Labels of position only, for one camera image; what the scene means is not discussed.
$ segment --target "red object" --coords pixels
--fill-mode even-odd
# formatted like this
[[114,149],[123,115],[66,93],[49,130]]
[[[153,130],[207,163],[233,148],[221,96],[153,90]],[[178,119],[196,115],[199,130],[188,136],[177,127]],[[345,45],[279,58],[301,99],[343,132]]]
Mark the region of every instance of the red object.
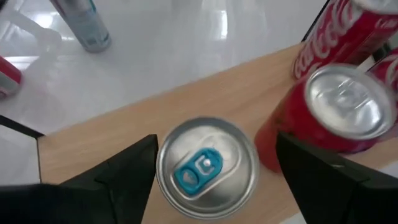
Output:
[[260,161],[268,169],[281,172],[276,154],[278,131],[335,152],[358,152],[370,148],[377,139],[352,140],[332,134],[308,110],[305,101],[305,84],[310,76],[301,78],[262,125],[254,138]]
[[0,98],[15,93],[22,81],[22,73],[18,68],[0,57]]
[[359,65],[397,30],[398,14],[378,14],[354,0],[331,0],[294,62],[293,76],[300,78],[329,63]]
[[[398,109],[398,48],[392,50],[390,54],[378,61],[369,70],[376,78],[380,79],[385,86],[394,92],[396,107]],[[383,137],[381,141],[398,137],[398,120],[395,122],[394,127]]]

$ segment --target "aluminum can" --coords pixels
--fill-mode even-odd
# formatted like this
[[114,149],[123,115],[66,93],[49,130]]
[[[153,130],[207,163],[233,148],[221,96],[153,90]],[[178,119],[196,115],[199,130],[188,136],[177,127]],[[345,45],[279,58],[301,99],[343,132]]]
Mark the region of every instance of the aluminum can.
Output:
[[331,0],[296,58],[293,76],[329,63],[359,65],[397,30],[397,1]]
[[0,99],[14,94],[19,89],[21,81],[21,71],[0,57]]
[[188,217],[216,220],[249,200],[259,160],[254,144],[236,126],[200,117],[166,137],[156,171],[160,189],[174,208]]
[[102,52],[111,44],[111,36],[92,0],[50,0],[83,48]]
[[[398,48],[392,50],[388,56],[373,65],[369,69],[369,73],[380,79],[393,92],[398,109]],[[383,135],[381,141],[396,137],[398,137],[398,121],[395,122],[389,132]]]
[[359,152],[378,142],[396,120],[393,95],[351,65],[327,65],[301,78],[257,132],[260,161],[280,172],[278,131],[334,152]]

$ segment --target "black object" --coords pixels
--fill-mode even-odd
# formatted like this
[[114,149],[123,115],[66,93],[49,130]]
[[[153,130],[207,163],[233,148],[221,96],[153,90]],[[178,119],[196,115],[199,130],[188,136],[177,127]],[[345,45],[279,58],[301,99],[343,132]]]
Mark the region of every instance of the black object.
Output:
[[0,223],[141,223],[157,151],[152,134],[61,185],[0,187]]
[[308,36],[311,34],[313,28],[315,27],[315,24],[317,24],[319,17],[322,15],[323,11],[326,9],[327,5],[329,4],[330,0],[326,0],[326,3],[322,6],[321,11],[318,13],[318,15],[316,16],[316,18],[314,19],[314,21],[312,22],[310,28],[308,28],[307,32],[305,33],[303,39],[301,40],[301,42],[306,41]]
[[284,133],[277,156],[307,224],[398,223],[398,179]]
[[7,0],[0,0],[0,11],[6,5]]
[[36,140],[39,137],[44,136],[44,134],[42,134],[42,133],[40,133],[38,131],[35,131],[35,130],[31,129],[31,128],[28,128],[27,126],[24,126],[24,125],[22,125],[22,124],[20,124],[18,122],[15,122],[15,121],[13,121],[13,120],[11,120],[9,118],[6,118],[3,115],[0,115],[0,125],[3,125],[5,127],[7,127],[7,128],[11,128],[11,129],[13,129],[15,131],[18,131],[18,132],[22,133],[22,134],[25,134],[25,135],[30,136],[32,138],[35,138]]
[[391,51],[390,45],[387,43],[383,44],[381,48],[379,48],[377,51],[375,51],[372,56],[375,62],[378,62],[379,60],[383,59],[385,56],[387,56]]

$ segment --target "silver can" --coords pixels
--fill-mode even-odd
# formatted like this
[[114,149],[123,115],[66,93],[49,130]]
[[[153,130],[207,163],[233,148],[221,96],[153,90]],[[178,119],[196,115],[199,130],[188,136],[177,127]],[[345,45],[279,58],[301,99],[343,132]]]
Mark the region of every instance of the silver can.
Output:
[[102,52],[111,36],[92,0],[50,0],[85,50]]
[[156,171],[160,189],[174,208],[192,218],[215,220],[249,200],[259,160],[253,143],[233,124],[201,117],[166,137]]

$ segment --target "can rim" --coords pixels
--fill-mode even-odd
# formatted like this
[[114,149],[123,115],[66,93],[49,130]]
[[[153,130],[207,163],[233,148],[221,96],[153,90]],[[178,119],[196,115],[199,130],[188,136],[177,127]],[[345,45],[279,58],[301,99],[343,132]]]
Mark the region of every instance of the can rim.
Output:
[[398,9],[395,11],[388,11],[387,9],[374,9],[370,6],[365,5],[361,0],[351,0],[355,5],[359,6],[361,9],[364,9],[366,11],[376,13],[376,14],[382,14],[383,16],[395,16],[398,13]]
[[[313,105],[308,97],[308,93],[310,91],[312,81],[314,81],[314,79],[318,78],[320,75],[327,75],[327,73],[330,73],[331,70],[333,70],[334,73],[340,72],[340,73],[346,75],[347,77],[356,77],[357,79],[359,77],[360,79],[366,80],[367,82],[373,82],[375,84],[375,86],[378,86],[380,88],[380,90],[384,91],[384,94],[379,94],[379,95],[380,96],[384,95],[386,97],[386,99],[384,99],[384,101],[385,101],[385,103],[389,104],[389,110],[391,111],[391,113],[386,114],[386,108],[383,106],[381,106],[380,108],[382,108],[384,116],[388,115],[388,117],[384,118],[384,119],[390,119],[391,122],[389,122],[388,124],[385,124],[385,125],[378,125],[377,131],[374,131],[371,134],[359,135],[359,134],[350,134],[350,133],[335,129],[335,128],[331,127],[329,124],[327,124],[326,122],[324,122],[321,118],[319,118],[317,115],[317,112],[315,111],[316,109],[313,107]],[[388,130],[390,130],[392,128],[392,126],[394,125],[394,121],[397,118],[397,109],[395,107],[394,95],[392,94],[392,92],[389,89],[385,88],[384,85],[379,80],[375,79],[373,77],[372,73],[362,72],[362,71],[358,70],[353,65],[347,65],[347,64],[343,64],[343,63],[334,63],[334,64],[329,64],[329,65],[319,68],[318,70],[313,72],[310,75],[310,77],[308,78],[308,80],[306,81],[303,94],[304,94],[304,98],[305,98],[305,102],[307,104],[308,110],[311,113],[311,115],[316,119],[316,121],[318,121],[322,125],[322,127],[327,129],[331,133],[333,133],[337,136],[343,137],[345,139],[367,140],[367,139],[377,138],[377,137],[383,135],[384,133],[388,132]]]
[[[200,213],[200,212],[193,211],[191,209],[187,209],[186,207],[184,207],[184,205],[182,203],[179,203],[179,201],[173,197],[173,195],[170,193],[169,188],[167,187],[166,181],[165,181],[164,168],[163,168],[164,157],[166,155],[166,151],[169,148],[170,144],[178,137],[178,136],[174,136],[174,138],[172,138],[171,137],[172,133],[177,132],[177,130],[181,129],[182,126],[185,126],[188,123],[191,123],[192,121],[197,121],[198,119],[205,119],[207,121],[209,121],[209,119],[210,120],[213,119],[218,122],[220,122],[220,121],[224,122],[225,124],[230,126],[230,128],[233,128],[235,131],[238,131],[239,134],[244,136],[243,141],[245,143],[245,146],[252,149],[252,150],[250,150],[250,153],[248,153],[248,157],[252,161],[251,170],[253,172],[253,175],[250,178],[248,186],[252,186],[252,187],[247,187],[243,193],[243,196],[235,204],[230,206],[228,209],[225,209],[225,210],[223,210],[221,212],[217,212],[217,213]],[[228,217],[228,216],[234,214],[235,212],[237,212],[251,198],[251,195],[253,194],[254,190],[256,189],[256,185],[257,185],[258,179],[259,179],[259,159],[257,156],[257,150],[256,150],[256,147],[254,146],[254,144],[249,140],[249,138],[238,127],[236,127],[234,124],[232,124],[228,121],[225,121],[224,119],[209,117],[209,116],[200,116],[200,117],[192,118],[192,119],[189,119],[189,120],[183,122],[182,124],[179,124],[177,127],[173,128],[173,130],[171,130],[171,132],[169,132],[168,135],[166,135],[166,138],[164,139],[164,143],[163,143],[162,147],[159,149],[159,152],[157,154],[156,178],[157,178],[158,185],[159,185],[163,195],[167,199],[167,201],[176,210],[178,210],[182,214],[184,214],[188,217],[199,219],[199,220],[216,220],[216,219],[220,219],[220,218],[225,218],[225,217]]]

